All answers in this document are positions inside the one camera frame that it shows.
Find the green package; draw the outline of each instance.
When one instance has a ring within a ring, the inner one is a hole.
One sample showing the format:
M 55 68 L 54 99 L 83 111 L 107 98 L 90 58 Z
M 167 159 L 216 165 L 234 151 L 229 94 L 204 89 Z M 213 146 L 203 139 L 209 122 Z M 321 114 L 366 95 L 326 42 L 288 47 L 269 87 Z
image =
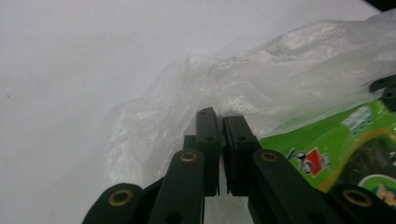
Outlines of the green package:
M 396 117 L 379 100 L 260 144 L 284 154 L 314 188 L 359 185 L 396 208 Z

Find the crumpled plastic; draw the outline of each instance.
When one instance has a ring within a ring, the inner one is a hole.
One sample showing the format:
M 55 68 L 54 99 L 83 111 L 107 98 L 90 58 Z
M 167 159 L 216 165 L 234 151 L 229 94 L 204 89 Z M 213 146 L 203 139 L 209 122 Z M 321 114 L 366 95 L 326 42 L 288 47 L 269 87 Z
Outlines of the crumpled plastic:
M 142 188 L 166 174 L 195 113 L 243 115 L 258 138 L 286 133 L 378 98 L 368 85 L 396 74 L 396 11 L 367 21 L 319 21 L 227 60 L 190 56 L 126 103 L 110 141 L 112 183 Z M 205 199 L 205 223 L 252 223 L 246 198 Z

